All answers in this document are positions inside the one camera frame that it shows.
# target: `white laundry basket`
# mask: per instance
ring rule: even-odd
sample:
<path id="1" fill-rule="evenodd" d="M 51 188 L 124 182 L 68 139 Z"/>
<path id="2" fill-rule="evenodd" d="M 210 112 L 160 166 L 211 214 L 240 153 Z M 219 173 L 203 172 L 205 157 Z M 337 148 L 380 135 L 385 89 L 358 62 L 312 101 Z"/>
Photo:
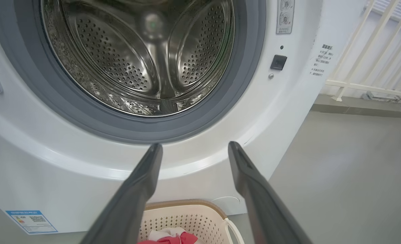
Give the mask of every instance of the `white laundry basket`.
<path id="1" fill-rule="evenodd" d="M 208 201 L 183 200 L 149 204 L 143 212 L 138 241 L 146 241 L 151 230 L 168 227 L 182 227 L 206 244 L 233 244 L 229 234 L 231 229 L 238 244 L 244 244 L 235 224 L 219 207 Z"/>

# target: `warning label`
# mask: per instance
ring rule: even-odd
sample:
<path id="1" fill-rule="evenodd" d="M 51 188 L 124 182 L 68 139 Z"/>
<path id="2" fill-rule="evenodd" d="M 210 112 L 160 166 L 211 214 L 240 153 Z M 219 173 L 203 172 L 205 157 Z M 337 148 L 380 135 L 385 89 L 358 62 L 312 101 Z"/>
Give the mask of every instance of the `warning label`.
<path id="1" fill-rule="evenodd" d="M 294 0 L 278 0 L 276 34 L 291 34 L 294 19 Z"/>
<path id="2" fill-rule="evenodd" d="M 329 65 L 333 57 L 333 46 L 323 44 L 318 53 L 318 57 L 315 58 L 315 62 L 312 65 L 310 75 L 313 76 L 324 76 L 324 69 Z"/>
<path id="3" fill-rule="evenodd" d="M 57 232 L 41 211 L 6 211 L 6 213 L 28 234 Z"/>

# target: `floor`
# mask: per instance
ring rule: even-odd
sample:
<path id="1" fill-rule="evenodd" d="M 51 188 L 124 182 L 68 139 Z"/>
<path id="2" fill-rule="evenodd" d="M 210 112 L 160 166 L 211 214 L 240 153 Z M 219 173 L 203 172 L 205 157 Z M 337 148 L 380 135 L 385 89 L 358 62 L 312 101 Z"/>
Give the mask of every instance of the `floor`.
<path id="1" fill-rule="evenodd" d="M 401 243 L 401 119 L 311 112 L 269 182 L 314 244 Z M 253 244 L 247 215 L 229 218 Z M 28 236 L 0 210 L 0 243 L 83 235 Z"/>

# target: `front-loading washing machine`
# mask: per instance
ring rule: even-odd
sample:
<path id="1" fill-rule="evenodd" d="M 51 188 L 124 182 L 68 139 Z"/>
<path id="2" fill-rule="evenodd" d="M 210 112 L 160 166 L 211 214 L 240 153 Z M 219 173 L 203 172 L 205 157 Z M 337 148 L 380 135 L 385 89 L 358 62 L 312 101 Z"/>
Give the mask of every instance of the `front-loading washing machine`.
<path id="1" fill-rule="evenodd" d="M 0 209 L 51 223 L 28 233 L 85 231 L 158 142 L 151 202 L 245 212 L 228 142 L 272 176 L 364 7 L 0 0 Z"/>

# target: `clothes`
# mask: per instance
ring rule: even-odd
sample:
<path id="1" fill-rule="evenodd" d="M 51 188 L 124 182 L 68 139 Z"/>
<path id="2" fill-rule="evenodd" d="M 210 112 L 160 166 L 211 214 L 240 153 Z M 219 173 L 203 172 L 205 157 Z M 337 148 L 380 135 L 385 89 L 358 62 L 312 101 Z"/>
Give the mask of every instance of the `clothes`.
<path id="1" fill-rule="evenodd" d="M 183 228 L 164 228 L 161 230 L 152 230 L 149 233 L 148 240 L 138 244 L 205 244 L 195 235 L 187 233 Z"/>

